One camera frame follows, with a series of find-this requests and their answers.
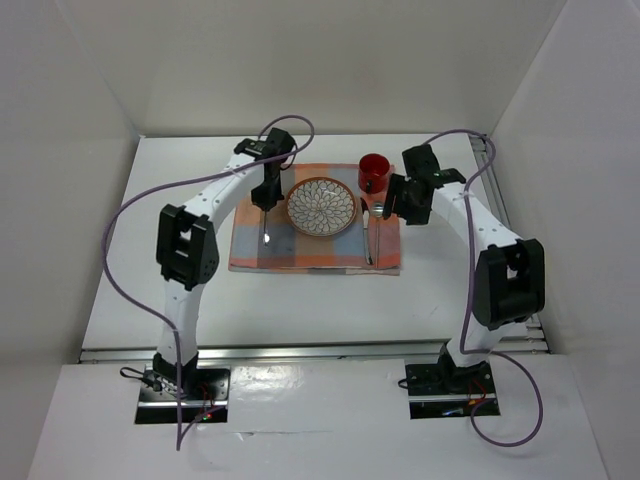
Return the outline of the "silver knife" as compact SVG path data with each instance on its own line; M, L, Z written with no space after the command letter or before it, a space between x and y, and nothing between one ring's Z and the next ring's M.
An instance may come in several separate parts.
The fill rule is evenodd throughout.
M373 265L373 258L371 255L371 248L369 242L369 222L370 213L367 202L364 198L360 198L361 212L362 212L362 229L363 229L363 245L364 245L364 257L367 265Z

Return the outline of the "checkered orange grey cloth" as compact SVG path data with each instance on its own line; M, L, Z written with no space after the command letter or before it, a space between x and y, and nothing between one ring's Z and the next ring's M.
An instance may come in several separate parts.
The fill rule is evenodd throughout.
M358 173L355 164L297 164L281 174L284 199L268 213L243 199L234 215L228 268L399 275L399 220L363 222Z

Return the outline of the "red mug black handle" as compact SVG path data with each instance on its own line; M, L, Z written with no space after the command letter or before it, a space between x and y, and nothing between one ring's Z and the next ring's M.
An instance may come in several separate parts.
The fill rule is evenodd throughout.
M366 194L378 194L387 189L391 164L383 155L369 153L358 164L358 185Z

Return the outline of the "patterned ceramic plate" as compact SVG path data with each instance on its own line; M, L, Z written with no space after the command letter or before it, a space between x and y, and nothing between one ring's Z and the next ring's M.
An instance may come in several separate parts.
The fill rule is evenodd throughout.
M330 237L351 225L357 214L356 198L342 182L312 177L295 184L285 201L285 213L300 233Z

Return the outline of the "silver fork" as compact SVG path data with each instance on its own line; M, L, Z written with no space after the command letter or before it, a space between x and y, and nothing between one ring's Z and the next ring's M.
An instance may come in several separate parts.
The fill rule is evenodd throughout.
M269 233L268 217L269 217L269 211L265 210L263 213L263 220L262 220L262 243L264 247L268 247L271 241L271 236Z

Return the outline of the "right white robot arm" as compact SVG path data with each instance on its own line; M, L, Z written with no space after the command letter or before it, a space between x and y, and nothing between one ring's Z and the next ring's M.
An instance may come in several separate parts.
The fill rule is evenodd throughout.
M384 217L422 226L437 214L469 248L462 325L441 348L433 376L444 390L460 392L479 375L513 325L543 309L544 249L538 240L524 240L504 226L473 195L458 170L440 167L431 146L409 148L402 159L405 172L389 180Z

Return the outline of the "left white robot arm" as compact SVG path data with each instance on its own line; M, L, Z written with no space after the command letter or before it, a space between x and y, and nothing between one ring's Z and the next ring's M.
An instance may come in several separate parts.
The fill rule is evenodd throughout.
M226 177L160 212L156 261L164 279L164 315L172 325L163 328L153 371L176 399L189 397L198 383L196 330L204 286L220 264L216 234L246 197L265 213L284 199L281 165L295 148L294 138L278 128L264 140L244 139L234 148Z

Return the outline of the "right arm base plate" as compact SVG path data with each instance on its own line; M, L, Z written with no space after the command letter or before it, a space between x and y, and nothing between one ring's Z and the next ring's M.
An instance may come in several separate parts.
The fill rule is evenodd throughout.
M436 363L409 363L405 365L405 377L398 380L397 385L407 392L412 420L469 417L474 408L478 408L477 416L500 415L488 363L452 381L444 378Z

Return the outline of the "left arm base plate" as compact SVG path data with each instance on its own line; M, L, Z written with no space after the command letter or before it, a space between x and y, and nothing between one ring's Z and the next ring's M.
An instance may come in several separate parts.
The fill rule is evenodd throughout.
M141 382L134 422L137 425L175 424L176 388L150 368L134 371L133 379ZM187 391L181 392L183 422L197 419L200 423L226 423L231 370L201 368Z

